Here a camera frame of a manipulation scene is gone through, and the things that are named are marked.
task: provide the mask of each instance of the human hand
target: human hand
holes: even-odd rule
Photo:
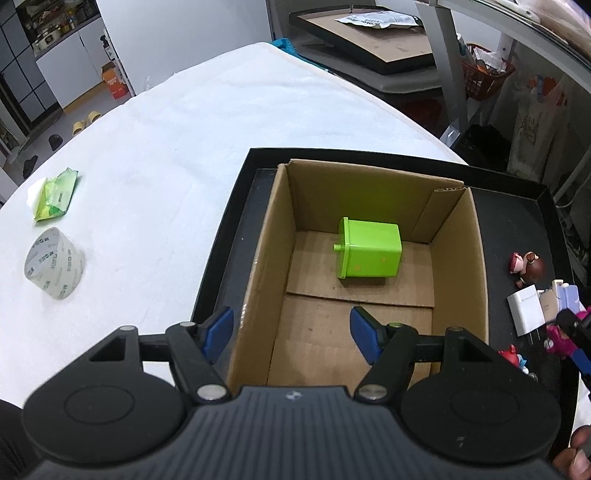
[[[591,426],[576,429],[570,438],[570,448],[560,452],[552,465],[570,480],[590,480],[591,462],[585,452],[579,450],[591,436]]]

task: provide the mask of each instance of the white table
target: white table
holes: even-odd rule
[[[159,333],[189,319],[252,147],[463,162],[386,103],[268,44],[173,76],[74,137],[0,210],[0,398],[23,405],[41,383],[121,325]],[[66,167],[80,172],[70,210],[34,225],[27,187]],[[80,284],[62,301],[23,274],[32,242],[53,225],[86,256]]]

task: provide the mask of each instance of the cardboard flap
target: cardboard flap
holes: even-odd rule
[[[488,343],[488,291],[476,206],[466,189],[431,242],[433,335],[460,326]]]
[[[391,278],[336,276],[333,245],[338,235],[296,232],[287,292],[360,303],[434,307],[433,270],[428,245],[402,242],[398,275]]]
[[[456,206],[464,190],[466,189],[435,190],[414,227],[411,241],[424,244],[430,243]]]
[[[286,295],[273,350],[268,385],[347,385],[369,371],[349,331],[355,303]],[[431,309],[364,305],[382,324],[402,322],[431,333]],[[429,364],[416,364],[411,384],[425,378]]]
[[[291,160],[287,171],[298,230],[337,233],[346,216],[396,223],[406,241],[412,241],[434,190],[464,186],[458,180],[317,160]]]
[[[240,385],[267,383],[295,232],[287,173],[285,166],[279,165],[263,220],[263,233],[256,246],[236,345],[230,359],[226,380],[233,392]]]

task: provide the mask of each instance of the pink toy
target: pink toy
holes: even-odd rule
[[[583,310],[582,312],[578,312],[576,314],[576,316],[579,318],[579,320],[583,320],[588,313],[591,313],[591,307],[587,307],[587,310]]]
[[[509,273],[519,275],[519,280],[515,282],[517,288],[535,284],[541,280],[544,272],[544,261],[535,253],[527,252],[523,257],[517,252],[511,255]]]
[[[546,333],[548,339],[544,341],[544,348],[548,353],[560,357],[572,356],[573,352],[578,348],[570,338],[563,335],[558,325],[546,325]]]

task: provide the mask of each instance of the black tray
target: black tray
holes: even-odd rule
[[[350,15],[351,13],[366,13],[370,11],[384,11],[390,10],[386,7],[376,7],[374,5],[342,5],[339,7],[322,7],[313,8],[310,10],[301,10],[299,12],[290,13],[290,25],[301,28],[308,33],[318,37],[319,39],[329,43],[344,53],[351,56],[352,59],[357,60],[371,70],[378,72],[382,75],[392,75],[400,72],[407,72],[410,70],[422,69],[425,67],[431,67],[435,65],[435,59],[432,53],[424,53],[411,57],[403,57],[394,61],[385,61],[382,58],[374,54],[371,49],[363,48],[353,41],[343,38],[336,33],[327,30],[319,25],[316,25],[310,21],[307,21],[303,16],[309,16],[313,14],[321,14],[324,12],[331,12],[334,14],[342,14],[343,17]],[[386,31],[376,30],[368,27],[358,27],[355,25],[343,24],[343,27],[354,28],[359,32],[363,32],[367,35],[394,35],[396,32],[394,29],[387,29]]]
[[[540,383],[560,402],[562,425],[550,452],[553,458],[569,444],[577,403],[579,374],[570,360],[544,352],[544,329],[518,338],[506,298],[515,292],[508,274],[510,255],[535,251],[546,263],[543,285],[562,278],[573,282],[564,236],[548,189],[538,183],[481,168],[425,158],[346,150],[264,148],[250,150],[230,195],[204,272],[193,312],[201,322],[214,309],[242,310],[246,284],[279,163],[292,158],[366,164],[458,179],[472,188],[486,262],[489,343],[505,349],[514,343]],[[231,348],[216,364],[224,377]]]

